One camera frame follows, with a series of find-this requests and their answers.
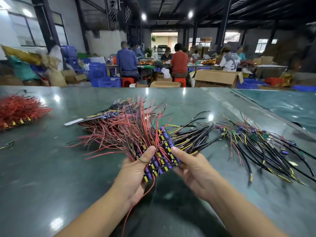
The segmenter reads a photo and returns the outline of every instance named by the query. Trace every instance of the workbench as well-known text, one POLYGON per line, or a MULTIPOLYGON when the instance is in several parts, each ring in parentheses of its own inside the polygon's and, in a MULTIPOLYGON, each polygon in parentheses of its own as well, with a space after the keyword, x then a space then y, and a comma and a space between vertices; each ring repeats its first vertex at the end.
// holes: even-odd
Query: workbench
MULTIPOLYGON (((283 135, 316 154, 315 136, 269 112, 228 88, 59 88, 0 86, 0 97, 20 92, 38 96, 53 110, 36 123, 0 133, 0 236, 51 237, 104 195, 117 176, 124 154, 84 160, 96 148, 65 147, 85 135, 82 126, 64 126, 109 107, 114 100, 147 97, 147 105, 161 102, 170 107, 160 124, 184 124, 201 111, 212 110, 208 120, 223 115, 241 121, 240 112, 261 129, 283 135)), ((215 138, 218 130, 210 133, 215 138)), ((229 142, 218 141, 202 153, 238 191, 292 237, 315 236, 316 184, 302 175, 308 186, 287 183, 251 163, 253 182, 238 161, 228 160, 229 142)), ((316 161, 307 158, 316 169, 316 161)), ((304 169, 302 162, 295 162, 304 169)), ((183 181, 169 171, 129 216, 125 236, 229 236, 211 207, 197 199, 183 181)), ((113 236, 121 236, 122 223, 113 236)))

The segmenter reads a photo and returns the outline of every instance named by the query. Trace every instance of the blue capacitor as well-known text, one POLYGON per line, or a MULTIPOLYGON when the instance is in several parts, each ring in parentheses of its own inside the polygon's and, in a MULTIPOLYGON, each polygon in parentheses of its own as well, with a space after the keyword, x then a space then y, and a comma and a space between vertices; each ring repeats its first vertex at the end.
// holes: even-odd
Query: blue capacitor
POLYGON ((159 163, 158 163, 158 161, 154 161, 154 166, 155 166, 156 168, 158 168, 158 167, 159 167, 159 163))
POLYGON ((151 175, 150 173, 147 173, 147 174, 146 174, 146 176, 147 176, 147 179, 148 179, 148 180, 150 180, 150 179, 152 179, 152 178, 153 178, 153 177, 152 177, 152 175, 151 175))

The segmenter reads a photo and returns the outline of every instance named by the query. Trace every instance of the red shirt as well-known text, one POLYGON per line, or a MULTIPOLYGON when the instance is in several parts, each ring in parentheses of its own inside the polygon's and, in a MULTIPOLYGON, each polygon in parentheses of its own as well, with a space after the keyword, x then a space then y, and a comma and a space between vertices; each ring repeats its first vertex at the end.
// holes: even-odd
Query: red shirt
POLYGON ((182 51, 177 51, 172 55, 171 59, 172 73, 187 73, 188 63, 188 54, 182 51))

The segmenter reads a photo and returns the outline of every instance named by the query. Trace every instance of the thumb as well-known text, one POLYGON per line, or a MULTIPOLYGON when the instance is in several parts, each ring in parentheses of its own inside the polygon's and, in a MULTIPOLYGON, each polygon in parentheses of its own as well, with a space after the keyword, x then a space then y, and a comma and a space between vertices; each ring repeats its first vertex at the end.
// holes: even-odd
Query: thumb
POLYGON ((142 165, 144 166, 143 168, 145 168, 148 162, 153 158, 155 152, 156 147, 149 146, 148 149, 144 152, 144 154, 140 157, 140 160, 138 159, 135 162, 137 163, 137 165, 142 165))
POLYGON ((188 167, 193 167, 196 165, 196 159, 194 156, 189 155, 188 153, 180 150, 177 147, 172 147, 171 148, 172 154, 174 154, 180 161, 183 163, 187 164, 188 167))

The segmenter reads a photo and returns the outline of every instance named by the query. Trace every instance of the blue shirt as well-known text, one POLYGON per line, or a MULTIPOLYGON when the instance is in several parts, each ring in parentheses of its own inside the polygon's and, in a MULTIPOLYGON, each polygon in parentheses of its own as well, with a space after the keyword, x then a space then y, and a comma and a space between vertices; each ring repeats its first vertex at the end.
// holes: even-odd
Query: blue shirt
POLYGON ((133 71, 137 70, 139 62, 134 51, 128 50, 124 48, 123 50, 119 50, 116 54, 116 64, 124 71, 133 71))
POLYGON ((139 58, 139 57, 142 58, 143 57, 143 53, 138 47, 136 47, 136 50, 133 49, 133 51, 135 52, 135 55, 136 55, 137 58, 139 58))
POLYGON ((236 53, 238 56, 239 56, 239 59, 241 60, 241 61, 244 61, 245 59, 246 59, 246 56, 245 56, 245 54, 242 52, 242 53, 240 53, 240 54, 238 54, 238 53, 236 53))

